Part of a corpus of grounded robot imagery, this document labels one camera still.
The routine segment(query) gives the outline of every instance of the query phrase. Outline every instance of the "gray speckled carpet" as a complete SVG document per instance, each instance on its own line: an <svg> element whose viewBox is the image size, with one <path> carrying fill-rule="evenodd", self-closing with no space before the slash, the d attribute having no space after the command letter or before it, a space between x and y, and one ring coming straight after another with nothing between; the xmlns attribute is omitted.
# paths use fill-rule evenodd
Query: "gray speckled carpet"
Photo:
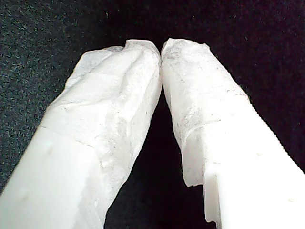
<svg viewBox="0 0 305 229"><path fill-rule="evenodd" d="M131 38L206 42L305 171L305 4L273 2L1 0L0 191L80 56ZM105 228L215 228L183 183L163 94Z"/></svg>

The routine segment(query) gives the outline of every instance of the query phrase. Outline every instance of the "white object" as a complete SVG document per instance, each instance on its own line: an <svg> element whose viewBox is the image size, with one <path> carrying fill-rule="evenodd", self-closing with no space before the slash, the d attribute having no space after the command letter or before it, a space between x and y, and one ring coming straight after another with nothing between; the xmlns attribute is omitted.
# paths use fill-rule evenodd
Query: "white object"
<svg viewBox="0 0 305 229"><path fill-rule="evenodd" d="M1 229L101 229L144 143L160 54L128 40L86 52L0 196Z"/></svg>
<svg viewBox="0 0 305 229"><path fill-rule="evenodd" d="M169 39L164 92L187 186L218 229L305 228L305 175L206 44Z"/></svg>

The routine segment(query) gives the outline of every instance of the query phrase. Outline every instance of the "white plastic piece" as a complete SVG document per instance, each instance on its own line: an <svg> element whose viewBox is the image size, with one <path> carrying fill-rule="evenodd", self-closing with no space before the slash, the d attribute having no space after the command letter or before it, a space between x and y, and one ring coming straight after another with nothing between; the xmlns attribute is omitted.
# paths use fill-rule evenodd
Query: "white plastic piece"
<svg viewBox="0 0 305 229"><path fill-rule="evenodd" d="M305 228L305 175L206 44L169 39L164 92L187 186L218 229Z"/></svg>
<svg viewBox="0 0 305 229"><path fill-rule="evenodd" d="M101 229L162 88L150 41L86 52L0 196L1 229Z"/></svg>

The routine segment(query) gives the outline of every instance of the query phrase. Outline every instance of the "white plastic block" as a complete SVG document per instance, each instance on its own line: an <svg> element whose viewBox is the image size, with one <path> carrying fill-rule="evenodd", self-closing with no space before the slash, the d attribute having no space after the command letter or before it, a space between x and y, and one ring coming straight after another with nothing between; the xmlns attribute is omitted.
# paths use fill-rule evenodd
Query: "white plastic block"
<svg viewBox="0 0 305 229"><path fill-rule="evenodd" d="M1 229L101 229L162 88L150 41L86 52L0 196Z"/></svg>
<svg viewBox="0 0 305 229"><path fill-rule="evenodd" d="M305 228L305 175L206 44L169 39L164 92L187 186L218 229Z"/></svg>

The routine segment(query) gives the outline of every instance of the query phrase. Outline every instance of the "black background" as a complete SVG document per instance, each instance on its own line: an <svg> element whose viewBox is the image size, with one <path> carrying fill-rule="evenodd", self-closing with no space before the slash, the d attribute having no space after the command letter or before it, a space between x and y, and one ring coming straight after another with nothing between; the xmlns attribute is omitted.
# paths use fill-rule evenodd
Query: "black background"
<svg viewBox="0 0 305 229"><path fill-rule="evenodd" d="M305 171L303 0L1 0L0 29L0 190L80 56L126 39L207 43ZM215 228L202 191L183 183L162 94L105 228Z"/></svg>

